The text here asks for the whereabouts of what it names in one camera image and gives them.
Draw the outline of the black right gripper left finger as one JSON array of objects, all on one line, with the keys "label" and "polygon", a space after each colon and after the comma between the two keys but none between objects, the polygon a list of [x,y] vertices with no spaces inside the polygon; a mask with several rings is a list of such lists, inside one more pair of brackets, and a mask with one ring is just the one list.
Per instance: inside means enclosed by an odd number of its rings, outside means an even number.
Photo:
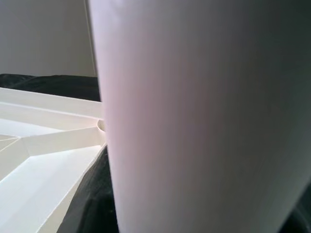
[{"label": "black right gripper left finger", "polygon": [[107,146],[83,176],[60,224],[62,233],[119,231]]}]

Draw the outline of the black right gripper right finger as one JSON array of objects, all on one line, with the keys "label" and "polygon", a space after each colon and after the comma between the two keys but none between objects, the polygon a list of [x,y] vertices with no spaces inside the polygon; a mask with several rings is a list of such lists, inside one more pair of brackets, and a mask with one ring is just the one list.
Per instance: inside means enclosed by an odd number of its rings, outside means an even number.
[{"label": "black right gripper right finger", "polygon": [[289,218],[289,233],[311,232],[311,187],[309,186],[301,196]]}]

